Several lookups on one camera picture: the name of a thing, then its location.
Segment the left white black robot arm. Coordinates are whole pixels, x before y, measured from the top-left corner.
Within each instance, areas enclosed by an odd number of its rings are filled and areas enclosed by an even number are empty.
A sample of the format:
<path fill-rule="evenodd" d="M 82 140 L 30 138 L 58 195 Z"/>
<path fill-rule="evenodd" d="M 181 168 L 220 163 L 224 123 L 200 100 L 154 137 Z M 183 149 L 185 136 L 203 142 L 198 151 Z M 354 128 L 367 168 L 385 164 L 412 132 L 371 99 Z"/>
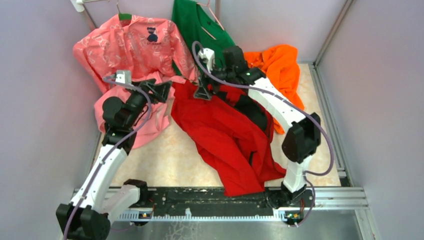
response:
<path fill-rule="evenodd" d="M 135 128 L 143 110 L 152 112 L 153 103 L 165 103 L 172 83 L 156 83 L 151 78 L 136 82 L 114 84 L 129 90 L 126 101 L 117 96 L 107 98 L 102 104 L 105 135 L 99 156 L 83 185 L 68 204 L 61 203 L 56 218 L 65 240 L 105 240 L 111 226 L 121 213 L 135 204 L 144 207 L 149 203 L 147 184 L 129 179 L 112 197 L 106 199 L 117 170 L 127 159 L 135 143 Z"/>

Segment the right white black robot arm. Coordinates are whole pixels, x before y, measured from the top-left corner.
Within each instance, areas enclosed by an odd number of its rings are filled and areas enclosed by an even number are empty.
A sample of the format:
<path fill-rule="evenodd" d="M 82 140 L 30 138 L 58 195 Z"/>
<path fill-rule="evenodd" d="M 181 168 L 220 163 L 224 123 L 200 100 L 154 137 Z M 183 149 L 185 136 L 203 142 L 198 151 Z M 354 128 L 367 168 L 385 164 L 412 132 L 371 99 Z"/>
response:
<path fill-rule="evenodd" d="M 202 70 L 195 98 L 211 100 L 218 87 L 227 85 L 244 89 L 247 95 L 261 105 L 285 131 L 281 145 L 282 152 L 288 158 L 286 174 L 281 183 L 281 191 L 273 207 L 286 204 L 295 206 L 301 202 L 306 191 L 305 172 L 321 144 L 321 119 L 315 112 L 307 114 L 293 105 L 271 83 L 271 80 L 258 67 L 250 67 L 239 46 L 223 50 L 224 67 L 215 64 L 215 51 L 192 44 L 194 60 Z"/>

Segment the red jacket black lining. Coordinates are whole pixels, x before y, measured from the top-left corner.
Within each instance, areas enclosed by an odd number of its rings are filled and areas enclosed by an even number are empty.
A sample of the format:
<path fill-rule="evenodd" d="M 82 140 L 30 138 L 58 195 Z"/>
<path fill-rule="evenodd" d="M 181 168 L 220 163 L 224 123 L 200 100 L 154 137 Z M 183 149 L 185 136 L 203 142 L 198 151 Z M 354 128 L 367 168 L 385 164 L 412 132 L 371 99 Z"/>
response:
<path fill-rule="evenodd" d="M 274 121 L 239 88 L 221 85 L 210 100 L 194 97 L 197 87 L 174 83 L 171 116 L 215 169 L 228 197 L 263 192 L 265 183 L 285 177 L 272 156 Z"/>

